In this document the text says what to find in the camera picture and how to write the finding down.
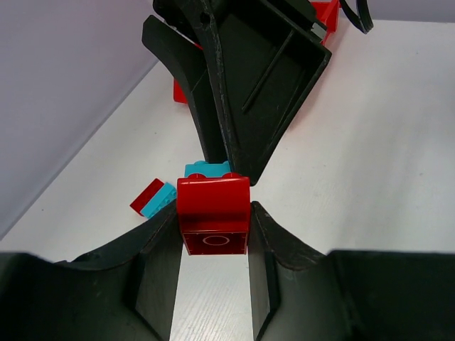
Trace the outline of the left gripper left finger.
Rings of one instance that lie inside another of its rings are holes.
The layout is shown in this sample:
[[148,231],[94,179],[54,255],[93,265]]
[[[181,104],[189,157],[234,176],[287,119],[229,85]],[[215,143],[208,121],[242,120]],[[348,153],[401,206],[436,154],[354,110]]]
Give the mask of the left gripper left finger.
[[181,265],[176,204],[73,261],[1,254],[2,340],[168,340]]

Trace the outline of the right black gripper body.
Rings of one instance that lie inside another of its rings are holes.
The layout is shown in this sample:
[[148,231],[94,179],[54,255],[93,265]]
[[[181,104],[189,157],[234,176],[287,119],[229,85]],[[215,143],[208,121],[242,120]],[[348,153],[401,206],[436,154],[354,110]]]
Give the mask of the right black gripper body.
[[327,28],[310,1],[153,1],[151,47],[321,50]]

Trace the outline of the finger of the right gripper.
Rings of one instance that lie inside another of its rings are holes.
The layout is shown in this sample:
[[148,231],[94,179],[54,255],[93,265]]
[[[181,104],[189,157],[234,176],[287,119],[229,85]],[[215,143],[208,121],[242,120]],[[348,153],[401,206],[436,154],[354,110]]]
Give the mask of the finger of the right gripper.
[[183,90],[205,160],[226,161],[203,51],[155,16],[149,16],[143,24],[142,43],[166,66]]
[[331,58],[321,50],[203,50],[232,169],[260,179]]

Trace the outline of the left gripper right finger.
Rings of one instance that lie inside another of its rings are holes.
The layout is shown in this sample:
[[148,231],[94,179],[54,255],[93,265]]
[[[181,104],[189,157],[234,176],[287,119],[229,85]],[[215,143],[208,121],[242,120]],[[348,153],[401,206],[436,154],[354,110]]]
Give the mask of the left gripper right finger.
[[255,340],[454,339],[453,254],[322,254],[251,208]]

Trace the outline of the blue long lego brick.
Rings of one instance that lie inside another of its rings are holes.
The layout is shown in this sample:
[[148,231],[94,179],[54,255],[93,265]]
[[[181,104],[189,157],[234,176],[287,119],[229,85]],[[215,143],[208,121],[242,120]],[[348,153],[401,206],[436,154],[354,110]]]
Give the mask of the blue long lego brick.
[[164,183],[150,201],[145,204],[140,213],[147,219],[150,219],[170,202],[174,201],[176,195],[176,188],[170,183]]

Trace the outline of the blue small square lego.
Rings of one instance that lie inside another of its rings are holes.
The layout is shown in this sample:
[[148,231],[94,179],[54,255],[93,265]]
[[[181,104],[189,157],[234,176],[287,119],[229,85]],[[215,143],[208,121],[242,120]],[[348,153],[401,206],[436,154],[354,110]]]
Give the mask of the blue small square lego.
[[207,161],[196,161],[195,163],[187,164],[185,167],[184,176],[188,178],[193,174],[201,174],[207,178],[221,178],[225,174],[230,173],[230,164],[228,161],[223,163],[208,163]]

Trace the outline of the red curved lego brick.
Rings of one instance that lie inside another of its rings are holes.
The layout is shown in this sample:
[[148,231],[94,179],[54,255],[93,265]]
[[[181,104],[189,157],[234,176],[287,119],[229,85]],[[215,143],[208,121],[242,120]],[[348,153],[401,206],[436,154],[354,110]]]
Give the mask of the red curved lego brick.
[[177,180],[178,223],[188,254],[245,254],[250,233],[250,179],[195,173]]

